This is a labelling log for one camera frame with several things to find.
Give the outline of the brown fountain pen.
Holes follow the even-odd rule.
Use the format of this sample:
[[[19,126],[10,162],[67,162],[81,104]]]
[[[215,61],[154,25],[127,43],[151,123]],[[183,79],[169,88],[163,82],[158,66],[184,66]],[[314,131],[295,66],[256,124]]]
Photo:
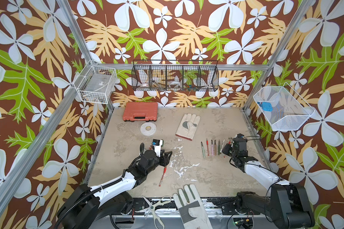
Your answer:
[[[214,155],[217,155],[217,143],[216,140],[214,140]]]

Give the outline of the pink fountain pen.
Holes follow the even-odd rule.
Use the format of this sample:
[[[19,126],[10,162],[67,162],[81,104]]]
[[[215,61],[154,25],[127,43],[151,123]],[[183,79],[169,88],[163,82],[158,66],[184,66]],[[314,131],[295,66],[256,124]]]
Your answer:
[[[215,155],[215,146],[214,146],[214,141],[213,140],[211,140],[211,154],[212,154],[212,156],[214,156]]]

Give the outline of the light green pen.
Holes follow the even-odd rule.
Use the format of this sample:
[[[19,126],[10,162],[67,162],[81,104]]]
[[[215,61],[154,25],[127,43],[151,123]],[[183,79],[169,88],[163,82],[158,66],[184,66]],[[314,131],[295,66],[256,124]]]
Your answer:
[[[203,142],[201,142],[201,149],[202,149],[203,158],[206,158],[206,154],[205,154],[205,149],[204,149]]]

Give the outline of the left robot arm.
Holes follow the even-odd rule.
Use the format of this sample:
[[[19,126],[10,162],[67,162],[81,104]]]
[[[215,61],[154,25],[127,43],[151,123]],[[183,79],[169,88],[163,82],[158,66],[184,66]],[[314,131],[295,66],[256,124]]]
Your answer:
[[[58,210],[54,228],[88,229],[100,215],[100,207],[110,207],[116,196],[142,184],[157,167],[168,166],[172,154],[172,151],[161,149],[161,145],[145,150],[141,143],[139,155],[119,177],[92,187],[86,184],[78,186]]]

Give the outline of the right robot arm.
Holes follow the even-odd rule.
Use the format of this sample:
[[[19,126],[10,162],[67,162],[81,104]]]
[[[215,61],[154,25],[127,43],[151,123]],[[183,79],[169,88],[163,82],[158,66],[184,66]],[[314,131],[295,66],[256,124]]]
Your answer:
[[[235,211],[263,214],[278,229],[313,227],[314,212],[305,187],[283,179],[249,156],[247,142],[243,134],[238,134],[222,146],[221,153],[230,157],[230,165],[259,182],[266,193],[264,196],[251,191],[237,193],[233,203]]]

